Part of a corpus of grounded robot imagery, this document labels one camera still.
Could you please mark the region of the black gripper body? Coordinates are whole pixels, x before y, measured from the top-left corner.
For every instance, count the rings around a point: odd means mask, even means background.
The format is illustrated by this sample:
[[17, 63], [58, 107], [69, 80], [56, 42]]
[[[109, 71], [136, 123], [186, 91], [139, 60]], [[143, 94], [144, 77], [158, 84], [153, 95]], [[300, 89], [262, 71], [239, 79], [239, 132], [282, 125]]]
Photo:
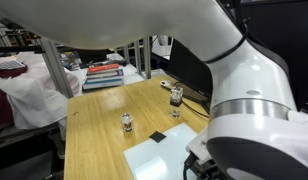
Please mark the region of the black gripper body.
[[213, 159], [200, 165], [198, 157], [194, 153], [190, 153], [184, 162], [183, 180], [188, 180], [187, 171], [191, 170], [197, 180], [226, 180], [227, 177], [219, 169], [218, 165]]

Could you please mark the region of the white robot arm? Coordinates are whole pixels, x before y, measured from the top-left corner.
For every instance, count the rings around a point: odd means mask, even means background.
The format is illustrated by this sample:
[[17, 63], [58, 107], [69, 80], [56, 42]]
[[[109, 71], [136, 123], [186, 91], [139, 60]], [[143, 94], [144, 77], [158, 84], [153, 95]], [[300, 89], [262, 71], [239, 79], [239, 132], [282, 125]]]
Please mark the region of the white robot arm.
[[220, 0], [0, 0], [0, 13], [56, 43], [97, 50], [167, 35], [191, 56], [183, 72], [210, 85], [206, 145], [234, 180], [308, 180], [308, 115], [287, 63], [253, 42]]

